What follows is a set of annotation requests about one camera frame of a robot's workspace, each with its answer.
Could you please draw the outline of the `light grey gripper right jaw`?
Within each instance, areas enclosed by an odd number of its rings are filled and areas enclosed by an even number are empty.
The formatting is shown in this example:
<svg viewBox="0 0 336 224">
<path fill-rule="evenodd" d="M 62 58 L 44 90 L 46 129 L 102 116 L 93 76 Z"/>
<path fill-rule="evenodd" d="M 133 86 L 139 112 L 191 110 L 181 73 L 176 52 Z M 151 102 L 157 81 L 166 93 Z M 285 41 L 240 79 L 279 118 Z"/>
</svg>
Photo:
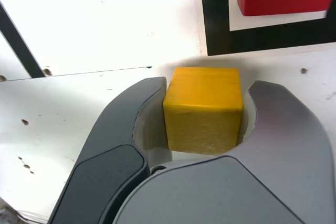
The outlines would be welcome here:
<svg viewBox="0 0 336 224">
<path fill-rule="evenodd" d="M 335 168 L 317 117 L 288 89 L 256 81 L 256 117 L 225 154 L 165 169 L 126 199 L 115 223 L 335 223 Z"/>
</svg>

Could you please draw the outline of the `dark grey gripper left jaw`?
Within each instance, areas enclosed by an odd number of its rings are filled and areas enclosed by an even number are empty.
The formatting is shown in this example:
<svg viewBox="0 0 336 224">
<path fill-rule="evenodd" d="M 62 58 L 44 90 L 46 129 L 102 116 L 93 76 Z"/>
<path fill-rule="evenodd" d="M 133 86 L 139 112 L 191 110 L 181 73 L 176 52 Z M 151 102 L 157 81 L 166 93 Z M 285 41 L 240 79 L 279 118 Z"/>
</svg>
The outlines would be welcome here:
<svg viewBox="0 0 336 224">
<path fill-rule="evenodd" d="M 49 218 L 50 223 L 112 223 L 128 195 L 170 162 L 164 77 L 124 90 L 101 112 Z"/>
</svg>

